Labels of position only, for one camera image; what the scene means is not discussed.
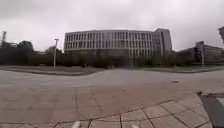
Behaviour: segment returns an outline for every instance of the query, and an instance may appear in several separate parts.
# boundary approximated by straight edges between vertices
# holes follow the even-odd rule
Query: sidewalk
[[[71,118],[57,113],[57,120]],[[1,124],[2,128],[71,128],[74,122]],[[173,100],[122,114],[82,120],[80,128],[212,128],[210,119],[197,96]]]

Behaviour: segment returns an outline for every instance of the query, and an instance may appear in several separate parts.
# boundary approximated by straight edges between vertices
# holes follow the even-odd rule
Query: pavement
[[[69,128],[76,121],[80,128],[221,126],[222,114],[211,110],[223,110],[223,73],[108,70],[71,77],[0,71],[0,128]]]

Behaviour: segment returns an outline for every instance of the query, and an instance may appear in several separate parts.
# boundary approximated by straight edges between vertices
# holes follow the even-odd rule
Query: distant building
[[[205,63],[219,61],[224,57],[223,48],[205,45],[203,41],[196,43],[193,48],[188,48],[177,52],[177,55],[193,63],[201,62],[202,53],[204,55]]]
[[[223,43],[224,43],[224,26],[219,29],[219,34],[221,35]]]
[[[64,51],[86,54],[98,51],[114,56],[152,57],[155,53],[165,56],[172,51],[170,31],[93,30],[65,34]]]

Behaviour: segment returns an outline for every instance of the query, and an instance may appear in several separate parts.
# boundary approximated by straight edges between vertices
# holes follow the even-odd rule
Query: street lamp
[[[54,46],[54,67],[56,66],[56,53],[57,53],[57,45],[58,45],[58,40],[59,39],[55,39],[55,46]]]

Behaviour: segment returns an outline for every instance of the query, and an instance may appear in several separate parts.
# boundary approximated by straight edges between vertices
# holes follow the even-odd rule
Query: window
[[[128,41],[126,41],[126,48],[128,48]]]

